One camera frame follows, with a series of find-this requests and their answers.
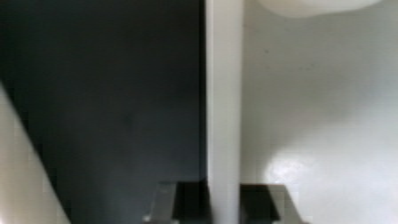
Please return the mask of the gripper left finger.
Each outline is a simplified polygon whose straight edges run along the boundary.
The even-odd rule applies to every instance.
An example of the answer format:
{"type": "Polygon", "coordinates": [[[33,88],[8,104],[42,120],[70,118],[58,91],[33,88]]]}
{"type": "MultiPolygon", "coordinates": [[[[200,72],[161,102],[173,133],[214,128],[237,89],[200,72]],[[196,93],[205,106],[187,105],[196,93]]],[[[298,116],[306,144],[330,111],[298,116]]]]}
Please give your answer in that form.
{"type": "Polygon", "coordinates": [[[152,209],[143,217],[143,224],[180,224],[175,218],[177,189],[179,185],[175,182],[159,184],[152,209]]]}

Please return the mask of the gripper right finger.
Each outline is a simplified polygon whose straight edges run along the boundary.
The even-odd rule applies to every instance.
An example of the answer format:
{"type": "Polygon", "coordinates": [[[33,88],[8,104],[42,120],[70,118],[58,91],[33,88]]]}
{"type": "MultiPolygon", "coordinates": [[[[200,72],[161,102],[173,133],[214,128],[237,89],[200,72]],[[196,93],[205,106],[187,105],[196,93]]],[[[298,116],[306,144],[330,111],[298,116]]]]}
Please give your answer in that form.
{"type": "Polygon", "coordinates": [[[273,224],[310,224],[303,220],[287,186],[271,184],[269,191],[280,214],[280,220],[273,224]]]}

